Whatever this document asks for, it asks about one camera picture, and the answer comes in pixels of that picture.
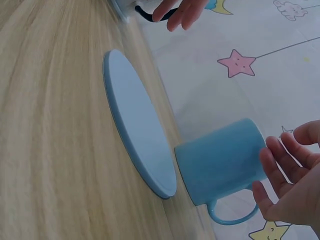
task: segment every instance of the blue mug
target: blue mug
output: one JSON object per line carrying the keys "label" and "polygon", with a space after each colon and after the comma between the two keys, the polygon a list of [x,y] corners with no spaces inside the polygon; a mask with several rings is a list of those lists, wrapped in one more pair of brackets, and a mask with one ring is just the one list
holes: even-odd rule
{"label": "blue mug", "polygon": [[266,178],[259,160],[265,146],[261,132],[249,118],[177,146],[176,160],[193,204],[206,204],[211,218],[221,225],[240,224],[253,217],[259,209],[257,205],[247,216],[236,220],[220,219],[215,206],[217,200],[244,189],[252,190],[254,181]]}

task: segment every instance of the wooden table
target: wooden table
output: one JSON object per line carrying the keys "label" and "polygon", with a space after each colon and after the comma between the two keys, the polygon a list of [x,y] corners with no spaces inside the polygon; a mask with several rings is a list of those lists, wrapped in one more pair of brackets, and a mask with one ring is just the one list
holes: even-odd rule
{"label": "wooden table", "polygon": [[175,197],[152,193],[112,119],[102,59],[116,48],[180,142],[146,46],[104,0],[0,1],[1,240],[215,239],[179,174]]}

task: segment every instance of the cartoon moon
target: cartoon moon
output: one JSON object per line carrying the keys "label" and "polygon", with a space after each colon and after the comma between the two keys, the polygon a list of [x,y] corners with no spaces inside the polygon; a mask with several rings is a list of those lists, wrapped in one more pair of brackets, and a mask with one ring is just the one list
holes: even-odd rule
{"label": "cartoon moon", "polygon": [[218,14],[232,15],[231,12],[224,7],[225,0],[210,0],[205,9],[211,10]]}

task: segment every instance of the light blue plate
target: light blue plate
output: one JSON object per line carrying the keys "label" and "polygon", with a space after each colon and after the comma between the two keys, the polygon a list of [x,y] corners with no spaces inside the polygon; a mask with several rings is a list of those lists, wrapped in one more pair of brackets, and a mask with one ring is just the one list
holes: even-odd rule
{"label": "light blue plate", "polygon": [[103,79],[115,125],[134,166],[155,194],[172,197],[177,179],[171,148],[137,72],[115,49],[104,56]]}

